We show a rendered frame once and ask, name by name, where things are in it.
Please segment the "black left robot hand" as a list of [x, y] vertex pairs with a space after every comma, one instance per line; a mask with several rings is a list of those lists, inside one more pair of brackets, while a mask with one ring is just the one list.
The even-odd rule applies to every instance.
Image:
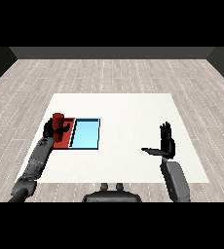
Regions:
[[49, 137], [53, 137], [55, 134], [63, 134], [64, 132], [67, 132], [69, 130], [69, 128], [70, 128], [70, 124], [67, 124], [64, 127], [53, 129], [53, 121], [48, 120], [44, 124], [43, 137], [49, 138]]

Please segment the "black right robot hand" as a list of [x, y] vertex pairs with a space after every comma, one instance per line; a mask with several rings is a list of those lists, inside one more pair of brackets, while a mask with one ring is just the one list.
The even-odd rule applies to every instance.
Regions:
[[165, 122], [160, 125], [161, 130], [161, 148], [142, 148], [142, 151], [152, 156], [161, 156], [167, 160], [173, 159], [175, 156], [175, 142], [171, 137], [170, 123]]

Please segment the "red can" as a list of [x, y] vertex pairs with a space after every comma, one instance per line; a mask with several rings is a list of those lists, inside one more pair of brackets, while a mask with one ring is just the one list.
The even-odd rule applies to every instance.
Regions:
[[64, 115], [63, 114], [61, 114], [61, 113], [54, 113], [53, 114], [53, 129], [54, 129], [54, 140], [55, 140], [55, 142], [61, 142], [62, 141], [63, 121], [64, 121]]

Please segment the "red shallow open box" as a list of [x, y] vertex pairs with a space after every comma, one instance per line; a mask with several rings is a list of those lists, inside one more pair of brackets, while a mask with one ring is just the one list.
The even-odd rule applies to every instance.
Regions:
[[63, 126], [70, 124], [70, 128], [67, 132], [64, 132], [62, 135], [61, 142], [55, 142], [54, 140], [54, 149], [55, 150], [68, 150], [70, 141], [71, 141], [71, 133], [74, 126], [75, 119], [74, 118], [64, 118]]

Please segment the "light blue shallow open box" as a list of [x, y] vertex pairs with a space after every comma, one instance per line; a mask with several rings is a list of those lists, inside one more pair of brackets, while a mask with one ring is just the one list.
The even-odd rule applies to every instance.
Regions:
[[69, 139], [70, 150], [97, 150], [100, 119], [78, 118]]

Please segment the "dark grey robot body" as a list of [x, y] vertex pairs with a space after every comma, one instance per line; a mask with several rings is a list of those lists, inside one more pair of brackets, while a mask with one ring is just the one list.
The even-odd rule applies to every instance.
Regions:
[[141, 202], [141, 197], [124, 190], [122, 183], [116, 184], [115, 191], [108, 190], [108, 184], [102, 183], [100, 190], [83, 197], [83, 202]]

